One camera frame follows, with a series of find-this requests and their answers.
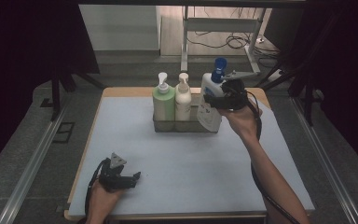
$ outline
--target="pump dispenser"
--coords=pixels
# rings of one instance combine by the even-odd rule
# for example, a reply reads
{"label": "pump dispenser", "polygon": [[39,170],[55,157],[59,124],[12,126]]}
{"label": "pump dispenser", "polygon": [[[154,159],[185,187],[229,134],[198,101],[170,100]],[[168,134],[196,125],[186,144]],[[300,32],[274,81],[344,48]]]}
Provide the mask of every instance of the pump dispenser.
{"label": "pump dispenser", "polygon": [[222,77],[225,75],[227,60],[225,58],[217,58],[214,61],[214,70],[212,73],[205,73],[202,76],[200,104],[197,110],[197,119],[200,124],[210,132],[217,133],[220,128],[222,116],[216,108],[211,107],[205,103],[204,94],[209,94],[214,97],[224,96],[222,84],[224,80]]}
{"label": "pump dispenser", "polygon": [[166,83],[166,73],[158,74],[158,85],[153,89],[154,120],[175,119],[175,89]]}
{"label": "pump dispenser", "polygon": [[191,92],[188,86],[188,74],[179,75],[179,84],[175,87],[175,120],[190,120]]}

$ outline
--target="blue cap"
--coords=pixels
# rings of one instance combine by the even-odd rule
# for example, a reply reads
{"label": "blue cap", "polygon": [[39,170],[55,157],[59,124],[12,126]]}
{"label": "blue cap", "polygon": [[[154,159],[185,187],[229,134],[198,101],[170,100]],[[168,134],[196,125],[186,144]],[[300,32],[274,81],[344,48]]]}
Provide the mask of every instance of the blue cap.
{"label": "blue cap", "polygon": [[222,77],[225,75],[227,60],[225,58],[216,58],[214,60],[214,70],[212,72],[211,80],[214,83],[222,83]]}

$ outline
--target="forearm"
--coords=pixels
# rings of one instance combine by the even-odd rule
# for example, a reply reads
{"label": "forearm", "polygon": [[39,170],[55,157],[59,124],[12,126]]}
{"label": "forearm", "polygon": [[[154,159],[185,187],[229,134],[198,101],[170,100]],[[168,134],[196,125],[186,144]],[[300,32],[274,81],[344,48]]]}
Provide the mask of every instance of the forearm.
{"label": "forearm", "polygon": [[[291,216],[300,223],[309,223],[307,214],[301,201],[298,199],[292,188],[283,178],[279,170],[269,159],[268,155],[261,147],[255,137],[241,137],[248,149],[255,173],[268,195]],[[288,220],[265,201],[268,213],[277,223],[289,223]]]}

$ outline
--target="hand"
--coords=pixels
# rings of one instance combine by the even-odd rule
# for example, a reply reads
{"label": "hand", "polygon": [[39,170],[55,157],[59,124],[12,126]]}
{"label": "hand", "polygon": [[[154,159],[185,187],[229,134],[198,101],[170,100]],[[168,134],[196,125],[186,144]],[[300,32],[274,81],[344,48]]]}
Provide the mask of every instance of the hand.
{"label": "hand", "polygon": [[102,224],[103,220],[115,208],[115,205],[124,193],[124,189],[107,192],[97,179],[92,185],[91,198],[89,200],[89,216],[87,224]]}
{"label": "hand", "polygon": [[[251,100],[249,101],[257,109],[255,103]],[[232,130],[234,130],[245,144],[248,141],[257,140],[257,124],[255,116],[249,106],[234,111],[225,109],[218,109],[218,111],[220,115],[228,119]],[[261,116],[261,114],[263,114],[263,111],[259,109],[259,116]]]}

